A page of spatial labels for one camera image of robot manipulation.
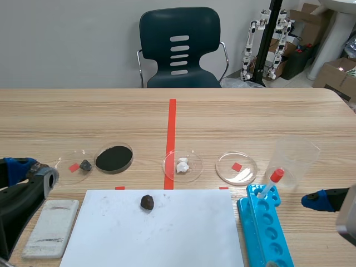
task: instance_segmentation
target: glass petri dish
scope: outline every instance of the glass petri dish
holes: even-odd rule
[[[256,162],[242,152],[223,153],[216,162],[216,172],[231,185],[248,185],[256,178]]]
[[[188,159],[189,169],[187,172],[177,173],[177,165],[181,162],[179,159]],[[169,179],[175,182],[193,182],[198,179],[203,171],[203,162],[200,156],[190,151],[172,151],[168,153],[162,163],[163,172]]]
[[[86,160],[91,165],[90,170],[83,170],[80,164]],[[94,168],[94,157],[85,150],[74,150],[58,159],[55,162],[55,169],[60,174],[59,185],[72,185],[83,181]]]
[[[131,146],[113,142],[103,146],[94,156],[96,167],[105,174],[119,174],[127,170],[133,162]]]

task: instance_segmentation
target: red paper piece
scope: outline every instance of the red paper piece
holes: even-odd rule
[[[238,164],[238,163],[234,163],[233,166],[231,167],[234,171],[241,171],[241,168],[243,166],[241,164]]]
[[[79,169],[79,164],[78,163],[74,163],[72,166],[69,167],[69,170],[73,173],[76,170]]]

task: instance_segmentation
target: black powder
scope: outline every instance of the black powder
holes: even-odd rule
[[[103,171],[116,171],[124,168],[130,163],[131,159],[132,151],[129,148],[125,146],[114,146],[101,153],[96,158],[95,164]]]

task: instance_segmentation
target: chair metal frame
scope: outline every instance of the chair metal frame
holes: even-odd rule
[[[222,48],[224,49],[224,53],[225,53],[225,58],[226,58],[226,68],[224,73],[222,74],[221,78],[219,79],[219,82],[221,82],[222,78],[224,78],[224,75],[226,74],[226,72],[228,71],[229,68],[229,57],[228,57],[228,51],[226,50],[226,46],[224,42],[220,42],[220,44],[222,45]],[[140,71],[140,77],[141,77],[141,88],[144,88],[144,76],[142,74],[142,68],[141,68],[141,61],[140,61],[140,53],[142,53],[142,49],[137,51],[137,60],[139,62],[139,71]]]

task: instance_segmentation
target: cardboard box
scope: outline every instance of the cardboard box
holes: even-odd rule
[[[272,66],[273,59],[274,59],[274,52],[268,52],[267,58],[266,58],[266,63],[265,63],[265,66],[264,66],[264,68],[263,68],[263,74],[262,74],[263,79],[265,79],[265,80],[267,80],[267,81],[271,81],[271,80],[272,80],[270,77],[267,77],[267,72],[268,72],[269,68]],[[255,58],[255,59],[253,60],[254,65],[253,65],[253,67],[252,67],[251,70],[250,70],[251,73],[254,72],[256,60],[257,60],[257,58]],[[278,68],[277,68],[277,70],[276,70],[276,72],[275,72],[275,74],[276,74],[276,79],[277,79],[279,76],[282,75],[282,72],[283,72],[283,69],[284,69],[284,67],[285,67],[286,62],[287,62],[287,60],[284,61],[284,62],[282,62],[282,63],[278,66]]]
[[[280,36],[280,34],[278,33],[273,34],[273,39],[271,40],[271,44],[268,51],[273,53],[276,51],[279,42],[278,36]],[[297,38],[292,36],[287,36],[286,49],[284,50],[284,53],[282,55],[288,57],[296,49],[298,43],[299,40]]]
[[[356,102],[356,78],[346,72],[356,67],[347,58],[327,62],[322,66],[313,87],[327,88],[336,92],[347,102]]]
[[[315,46],[322,40],[325,31],[328,28],[329,21],[333,15],[332,10],[327,10],[324,13],[316,16],[311,15],[310,13],[315,10],[318,6],[314,4],[304,3],[301,11],[290,10],[289,18],[297,22],[303,22],[304,28],[301,33],[300,41],[301,45],[311,45]]]

